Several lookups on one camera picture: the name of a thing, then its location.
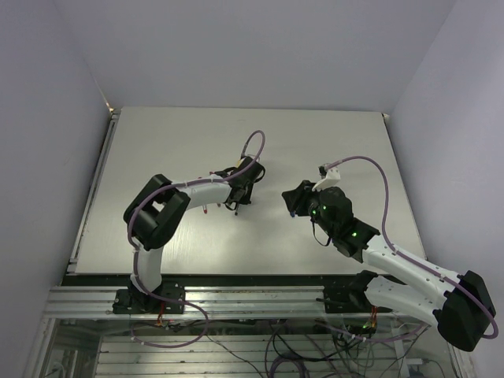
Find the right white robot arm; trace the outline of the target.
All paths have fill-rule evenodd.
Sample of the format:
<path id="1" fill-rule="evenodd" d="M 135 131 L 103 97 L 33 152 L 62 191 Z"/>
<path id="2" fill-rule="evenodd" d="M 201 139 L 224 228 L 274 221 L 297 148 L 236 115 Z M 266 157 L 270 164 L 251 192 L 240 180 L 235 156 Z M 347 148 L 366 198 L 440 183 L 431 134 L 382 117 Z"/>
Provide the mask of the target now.
<path id="1" fill-rule="evenodd" d="M 487 337 L 496 311 L 480 275 L 450 271 L 401 251 L 354 216 L 351 200 L 337 186 L 320 189 L 304 180 L 282 198 L 291 215 L 308 217 L 343 256 L 393 276 L 388 280 L 371 271 L 358 273 L 346 294 L 352 309 L 383 307 L 415 317 L 466 352 Z"/>

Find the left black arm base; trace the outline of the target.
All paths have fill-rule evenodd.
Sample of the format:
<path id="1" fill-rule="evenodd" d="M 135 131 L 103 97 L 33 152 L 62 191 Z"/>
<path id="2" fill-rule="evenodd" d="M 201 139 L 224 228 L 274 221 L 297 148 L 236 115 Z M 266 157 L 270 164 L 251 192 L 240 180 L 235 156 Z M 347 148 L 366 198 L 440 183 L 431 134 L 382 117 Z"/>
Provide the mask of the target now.
<path id="1" fill-rule="evenodd" d="M 154 296 L 142 293 L 130 283 L 126 289 L 116 292 L 113 314 L 182 314 L 185 291 L 176 283 L 163 283 L 154 290 Z"/>

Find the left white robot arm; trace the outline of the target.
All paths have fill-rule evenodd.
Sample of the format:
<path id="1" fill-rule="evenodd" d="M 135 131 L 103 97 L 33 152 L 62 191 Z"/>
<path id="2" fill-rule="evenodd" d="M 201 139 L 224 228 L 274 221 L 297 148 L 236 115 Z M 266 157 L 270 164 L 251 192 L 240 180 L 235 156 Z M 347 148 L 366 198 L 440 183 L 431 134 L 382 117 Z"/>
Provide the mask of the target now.
<path id="1" fill-rule="evenodd" d="M 140 311 L 151 313 L 160 305 L 163 249 L 175 235 L 183 215 L 211 204 L 236 213 L 240 206 L 251 204 L 253 187 L 265 172 L 263 165 L 246 156 L 236 167 L 188 182 L 174 183 L 162 174 L 150 178 L 123 215 L 128 240 L 135 248 L 128 290 Z"/>

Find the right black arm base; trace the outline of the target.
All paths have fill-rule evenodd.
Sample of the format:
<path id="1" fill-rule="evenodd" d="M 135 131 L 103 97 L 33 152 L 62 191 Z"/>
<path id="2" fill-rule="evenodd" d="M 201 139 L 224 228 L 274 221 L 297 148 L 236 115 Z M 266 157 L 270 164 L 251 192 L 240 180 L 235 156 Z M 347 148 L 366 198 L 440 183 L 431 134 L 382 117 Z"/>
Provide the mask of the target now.
<path id="1" fill-rule="evenodd" d="M 324 305 L 326 313 L 370 313 L 372 304 L 365 292 L 378 274 L 364 270 L 353 277 L 338 276 L 333 285 L 325 287 L 323 295 L 316 298 Z"/>

